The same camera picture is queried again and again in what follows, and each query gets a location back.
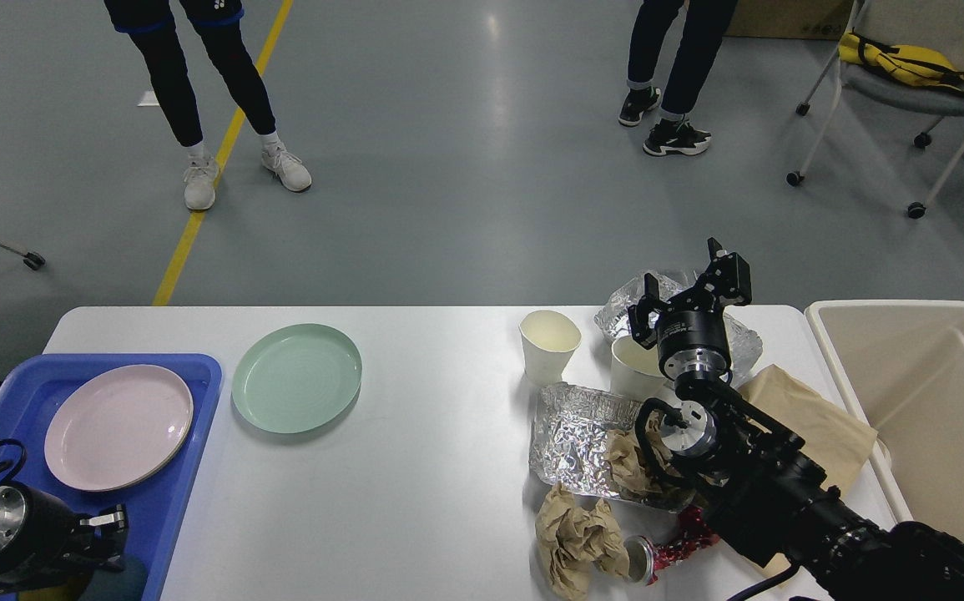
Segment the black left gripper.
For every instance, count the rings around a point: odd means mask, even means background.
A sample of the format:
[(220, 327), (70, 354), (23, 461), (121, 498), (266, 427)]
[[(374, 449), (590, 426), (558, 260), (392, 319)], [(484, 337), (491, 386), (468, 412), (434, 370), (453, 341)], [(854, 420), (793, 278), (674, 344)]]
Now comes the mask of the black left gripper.
[(91, 577), (76, 535), (126, 535), (123, 503), (94, 514), (73, 513), (58, 498), (23, 484), (0, 486), (0, 593), (50, 588)]

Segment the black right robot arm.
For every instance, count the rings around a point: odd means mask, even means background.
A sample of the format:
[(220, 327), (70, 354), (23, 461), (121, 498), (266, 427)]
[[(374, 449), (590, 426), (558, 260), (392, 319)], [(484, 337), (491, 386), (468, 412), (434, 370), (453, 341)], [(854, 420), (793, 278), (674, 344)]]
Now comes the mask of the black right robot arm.
[(634, 423), (647, 474), (692, 488), (703, 520), (738, 554), (790, 566), (738, 593), (740, 600), (800, 570), (834, 600), (964, 600), (964, 543), (924, 523), (883, 530), (824, 488), (825, 469), (795, 431), (730, 385), (724, 309), (752, 300), (749, 264), (716, 239), (695, 284), (664, 300), (652, 275), (628, 308), (632, 339), (656, 349), (676, 401), (645, 400)]

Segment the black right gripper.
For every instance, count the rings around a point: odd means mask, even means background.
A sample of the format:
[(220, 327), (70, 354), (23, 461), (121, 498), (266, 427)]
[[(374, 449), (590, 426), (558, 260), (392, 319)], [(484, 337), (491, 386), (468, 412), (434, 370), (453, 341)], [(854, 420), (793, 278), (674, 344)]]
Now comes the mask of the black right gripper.
[[(632, 339), (641, 347), (659, 346), (659, 369), (671, 381), (700, 371), (728, 381), (732, 354), (721, 313), (753, 301), (748, 262), (714, 237), (707, 248), (709, 263), (683, 300), (673, 279), (643, 274), (641, 295), (627, 309)], [(687, 310), (680, 311), (677, 301)]]

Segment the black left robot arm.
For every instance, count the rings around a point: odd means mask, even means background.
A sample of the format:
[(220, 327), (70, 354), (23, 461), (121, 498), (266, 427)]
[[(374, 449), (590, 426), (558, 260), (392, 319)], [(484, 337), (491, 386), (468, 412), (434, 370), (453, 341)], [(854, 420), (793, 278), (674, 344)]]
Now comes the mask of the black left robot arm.
[(0, 440), (0, 596), (126, 570), (126, 507), (78, 513), (58, 496), (17, 480), (27, 459), (23, 442)]

